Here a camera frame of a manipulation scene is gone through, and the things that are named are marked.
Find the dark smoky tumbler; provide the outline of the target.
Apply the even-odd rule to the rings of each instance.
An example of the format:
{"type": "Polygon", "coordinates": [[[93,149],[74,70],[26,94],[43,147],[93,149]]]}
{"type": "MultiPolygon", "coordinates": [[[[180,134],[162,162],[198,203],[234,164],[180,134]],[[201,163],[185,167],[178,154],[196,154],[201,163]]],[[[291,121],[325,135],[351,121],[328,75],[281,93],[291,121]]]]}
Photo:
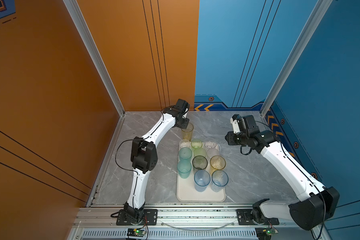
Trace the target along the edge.
{"type": "Polygon", "coordinates": [[[204,156],[195,156],[192,161],[194,170],[205,170],[208,166],[208,160],[204,156]]]}

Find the small green faceted glass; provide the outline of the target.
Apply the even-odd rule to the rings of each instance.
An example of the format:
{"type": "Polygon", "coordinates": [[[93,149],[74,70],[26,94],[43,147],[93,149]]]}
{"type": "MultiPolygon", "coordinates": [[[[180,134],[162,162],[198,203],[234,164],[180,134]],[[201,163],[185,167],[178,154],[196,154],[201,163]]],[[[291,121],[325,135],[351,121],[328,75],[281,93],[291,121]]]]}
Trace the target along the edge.
{"type": "Polygon", "coordinates": [[[196,150],[203,147],[203,142],[200,139],[193,139],[191,141],[191,147],[196,150]]]}

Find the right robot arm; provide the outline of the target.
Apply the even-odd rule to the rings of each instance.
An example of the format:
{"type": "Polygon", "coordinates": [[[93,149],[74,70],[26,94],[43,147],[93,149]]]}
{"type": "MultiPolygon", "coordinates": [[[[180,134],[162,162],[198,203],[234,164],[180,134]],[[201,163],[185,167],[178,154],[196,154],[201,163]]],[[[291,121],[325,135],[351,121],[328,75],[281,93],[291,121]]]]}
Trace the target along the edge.
{"type": "Polygon", "coordinates": [[[261,225],[269,219],[294,221],[309,231],[332,218],[340,199],[339,192],[327,188],[308,173],[283,146],[271,130],[260,131],[252,115],[233,115],[233,130],[225,139],[230,146],[249,147],[267,159],[296,194],[297,201],[280,202],[263,199],[253,204],[252,219],[261,225]]]}

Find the clear stemmed glass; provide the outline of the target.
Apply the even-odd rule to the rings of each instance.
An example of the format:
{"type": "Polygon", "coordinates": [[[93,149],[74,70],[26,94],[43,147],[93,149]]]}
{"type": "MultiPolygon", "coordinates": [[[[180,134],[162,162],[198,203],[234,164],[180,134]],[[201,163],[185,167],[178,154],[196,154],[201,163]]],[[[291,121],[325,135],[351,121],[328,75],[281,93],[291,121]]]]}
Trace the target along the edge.
{"type": "Polygon", "coordinates": [[[207,149],[216,149],[218,151],[220,151],[220,145],[215,142],[215,141],[205,141],[203,142],[204,144],[204,147],[207,148],[207,149]]]}

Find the light blue clear tumbler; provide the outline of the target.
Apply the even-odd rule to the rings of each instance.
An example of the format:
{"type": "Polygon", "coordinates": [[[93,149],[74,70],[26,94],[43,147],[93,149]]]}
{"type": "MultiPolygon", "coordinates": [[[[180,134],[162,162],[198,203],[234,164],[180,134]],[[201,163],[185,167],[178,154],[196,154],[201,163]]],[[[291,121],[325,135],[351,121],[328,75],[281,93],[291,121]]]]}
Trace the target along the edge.
{"type": "Polygon", "coordinates": [[[214,192],[219,192],[228,184],[228,174],[222,170],[216,170],[212,174],[211,178],[211,189],[214,192]]]}

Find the clear plastic cup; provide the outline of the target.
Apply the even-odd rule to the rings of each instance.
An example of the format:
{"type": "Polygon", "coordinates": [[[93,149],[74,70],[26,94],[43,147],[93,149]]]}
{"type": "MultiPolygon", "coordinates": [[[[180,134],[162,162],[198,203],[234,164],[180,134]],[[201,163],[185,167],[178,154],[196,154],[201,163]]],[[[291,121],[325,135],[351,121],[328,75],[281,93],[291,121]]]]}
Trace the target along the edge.
{"type": "Polygon", "coordinates": [[[220,151],[216,148],[213,149],[208,149],[207,150],[207,156],[209,159],[215,157],[215,156],[219,156],[220,155],[220,151]]]}

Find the light green dotted cup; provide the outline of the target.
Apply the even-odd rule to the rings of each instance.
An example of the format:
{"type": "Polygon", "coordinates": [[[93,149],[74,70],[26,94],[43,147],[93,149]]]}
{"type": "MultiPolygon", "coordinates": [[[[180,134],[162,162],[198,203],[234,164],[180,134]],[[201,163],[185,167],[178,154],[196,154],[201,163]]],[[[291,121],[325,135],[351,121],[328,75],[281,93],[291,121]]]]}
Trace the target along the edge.
{"type": "Polygon", "coordinates": [[[202,156],[202,157],[206,157],[207,156],[207,152],[204,148],[196,148],[194,150],[194,156],[202,156]]]}

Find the small clear faceted glass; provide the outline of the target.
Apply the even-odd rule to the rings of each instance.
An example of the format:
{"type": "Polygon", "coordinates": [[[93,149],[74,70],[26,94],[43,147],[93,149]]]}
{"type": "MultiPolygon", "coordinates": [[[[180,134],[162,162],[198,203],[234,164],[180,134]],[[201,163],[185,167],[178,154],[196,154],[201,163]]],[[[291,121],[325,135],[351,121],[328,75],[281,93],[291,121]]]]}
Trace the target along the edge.
{"type": "Polygon", "coordinates": [[[180,147],[180,149],[182,149],[182,148],[190,148],[191,147],[191,142],[189,140],[187,140],[187,139],[183,139],[183,140],[180,141],[179,147],[180,147]]]}

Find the grey-blue frosted tumbler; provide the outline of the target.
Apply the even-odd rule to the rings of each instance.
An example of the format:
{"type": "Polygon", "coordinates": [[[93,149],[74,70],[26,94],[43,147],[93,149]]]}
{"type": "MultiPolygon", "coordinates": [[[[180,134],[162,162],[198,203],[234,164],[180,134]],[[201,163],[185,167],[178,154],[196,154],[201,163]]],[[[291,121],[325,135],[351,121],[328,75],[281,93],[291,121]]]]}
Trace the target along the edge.
{"type": "Polygon", "coordinates": [[[211,176],[206,170],[198,170],[194,174],[195,189],[198,192],[205,191],[210,181],[211,176]]]}

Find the yellow tumbler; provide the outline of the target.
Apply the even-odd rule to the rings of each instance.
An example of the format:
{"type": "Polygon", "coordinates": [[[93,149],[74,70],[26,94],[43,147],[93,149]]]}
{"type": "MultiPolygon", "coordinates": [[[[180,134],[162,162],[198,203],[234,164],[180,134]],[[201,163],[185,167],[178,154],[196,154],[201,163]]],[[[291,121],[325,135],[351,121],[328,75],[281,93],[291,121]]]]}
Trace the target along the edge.
{"type": "Polygon", "coordinates": [[[226,160],[222,156],[213,156],[210,159],[210,174],[217,170],[223,170],[226,167],[226,160]]]}

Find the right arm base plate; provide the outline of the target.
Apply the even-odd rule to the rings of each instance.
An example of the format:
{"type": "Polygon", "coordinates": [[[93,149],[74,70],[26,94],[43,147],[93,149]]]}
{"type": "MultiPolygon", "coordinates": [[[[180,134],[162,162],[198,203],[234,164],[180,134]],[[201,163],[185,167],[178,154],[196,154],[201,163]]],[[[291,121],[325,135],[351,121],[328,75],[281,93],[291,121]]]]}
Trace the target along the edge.
{"type": "Polygon", "coordinates": [[[252,209],[237,209],[237,220],[240,226],[255,226],[255,225],[279,225],[277,218],[256,218],[252,209]]]}

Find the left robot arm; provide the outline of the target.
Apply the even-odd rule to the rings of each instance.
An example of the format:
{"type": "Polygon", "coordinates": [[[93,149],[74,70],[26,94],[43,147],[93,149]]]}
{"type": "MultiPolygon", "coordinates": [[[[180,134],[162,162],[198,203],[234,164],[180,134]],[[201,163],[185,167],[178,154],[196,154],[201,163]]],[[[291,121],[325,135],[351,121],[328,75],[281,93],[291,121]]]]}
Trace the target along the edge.
{"type": "Polygon", "coordinates": [[[186,129],[189,124],[187,113],[190,104],[179,99],[177,103],[161,110],[157,123],[142,137],[130,140],[133,183],[122,214],[132,224],[144,220],[145,194],[151,171],[158,163],[157,146],[171,128],[186,129]]]}

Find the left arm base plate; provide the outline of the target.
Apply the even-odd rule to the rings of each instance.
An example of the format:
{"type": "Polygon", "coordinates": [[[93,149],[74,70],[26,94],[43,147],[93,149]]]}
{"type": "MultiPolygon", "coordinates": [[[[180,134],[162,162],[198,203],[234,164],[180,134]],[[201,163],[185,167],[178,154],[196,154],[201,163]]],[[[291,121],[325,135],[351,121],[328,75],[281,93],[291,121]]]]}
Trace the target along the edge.
{"type": "Polygon", "coordinates": [[[121,210],[118,214],[116,225],[117,226],[155,226],[158,219],[157,209],[144,209],[143,212],[139,212],[136,215],[130,214],[126,210],[121,210]]]}

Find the teal textured tumbler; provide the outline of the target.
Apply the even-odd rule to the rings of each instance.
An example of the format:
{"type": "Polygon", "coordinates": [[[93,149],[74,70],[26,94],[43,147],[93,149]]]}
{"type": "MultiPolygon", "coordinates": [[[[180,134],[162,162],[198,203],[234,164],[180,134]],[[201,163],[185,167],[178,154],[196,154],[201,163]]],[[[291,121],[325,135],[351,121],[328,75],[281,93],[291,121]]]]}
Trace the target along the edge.
{"type": "Polygon", "coordinates": [[[183,147],[179,150],[179,159],[180,161],[191,161],[193,152],[190,148],[188,147],[183,147]]]}
{"type": "Polygon", "coordinates": [[[191,173],[192,165],[188,160],[180,160],[178,165],[178,175],[182,179],[187,179],[191,173]]]}

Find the amber tall tumbler back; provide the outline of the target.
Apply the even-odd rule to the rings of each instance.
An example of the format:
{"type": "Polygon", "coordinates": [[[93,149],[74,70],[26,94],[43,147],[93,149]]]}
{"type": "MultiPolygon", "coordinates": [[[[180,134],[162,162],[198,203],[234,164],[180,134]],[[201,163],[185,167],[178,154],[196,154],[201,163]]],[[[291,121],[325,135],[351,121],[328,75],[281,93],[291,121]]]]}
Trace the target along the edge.
{"type": "Polygon", "coordinates": [[[182,129],[183,140],[191,141],[193,137],[194,125],[188,123],[188,126],[185,129],[182,129]]]}

